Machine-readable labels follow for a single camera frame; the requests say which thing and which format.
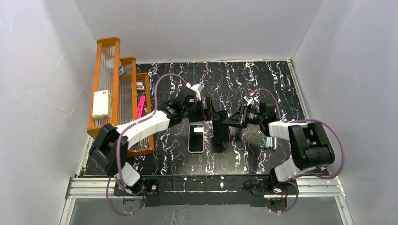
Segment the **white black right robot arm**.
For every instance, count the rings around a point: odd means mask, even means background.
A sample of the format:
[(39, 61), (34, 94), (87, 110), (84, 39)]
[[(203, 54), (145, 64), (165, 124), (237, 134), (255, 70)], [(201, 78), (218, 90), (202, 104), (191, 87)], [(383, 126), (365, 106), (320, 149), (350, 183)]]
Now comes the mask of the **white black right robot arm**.
[(258, 125), (265, 136), (290, 143), (290, 158), (270, 171), (274, 183), (290, 181), (335, 161), (334, 150), (321, 123), (281, 122), (274, 103), (261, 102), (259, 109), (243, 104), (223, 123), (235, 128), (246, 128), (248, 124)]

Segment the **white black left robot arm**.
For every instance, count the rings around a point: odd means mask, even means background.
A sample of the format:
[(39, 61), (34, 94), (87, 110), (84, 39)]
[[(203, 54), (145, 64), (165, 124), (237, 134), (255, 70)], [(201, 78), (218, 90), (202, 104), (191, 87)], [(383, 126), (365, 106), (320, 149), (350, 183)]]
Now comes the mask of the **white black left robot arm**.
[(116, 177), (121, 188), (133, 187), (141, 176), (126, 161), (128, 150), (142, 139), (178, 125), (185, 118), (189, 122), (219, 120), (210, 97), (206, 97), (206, 104), (204, 108), (199, 91), (184, 88), (176, 98), (162, 103), (158, 109), (140, 119), (118, 126), (110, 123), (103, 125), (89, 150), (89, 156), (108, 177)]

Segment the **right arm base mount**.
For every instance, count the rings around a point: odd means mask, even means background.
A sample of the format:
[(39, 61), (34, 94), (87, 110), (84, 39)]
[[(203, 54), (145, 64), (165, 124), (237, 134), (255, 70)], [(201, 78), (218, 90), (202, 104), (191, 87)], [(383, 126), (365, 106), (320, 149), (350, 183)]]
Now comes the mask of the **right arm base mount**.
[(283, 214), (290, 211), (299, 198), (299, 188), (294, 181), (277, 181), (271, 177), (266, 179), (248, 180), (241, 187), (253, 196), (266, 199), (268, 211)]

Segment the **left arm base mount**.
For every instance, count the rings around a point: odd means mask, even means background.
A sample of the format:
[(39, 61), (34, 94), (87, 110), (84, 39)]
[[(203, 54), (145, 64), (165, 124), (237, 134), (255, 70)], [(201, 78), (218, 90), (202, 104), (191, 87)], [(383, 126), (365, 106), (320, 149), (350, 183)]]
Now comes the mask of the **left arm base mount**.
[(113, 195), (122, 198), (122, 206), (125, 213), (136, 214), (146, 205), (148, 197), (158, 196), (160, 193), (160, 181), (156, 179), (139, 180), (133, 187), (126, 187), (122, 191), (118, 185), (114, 188)]

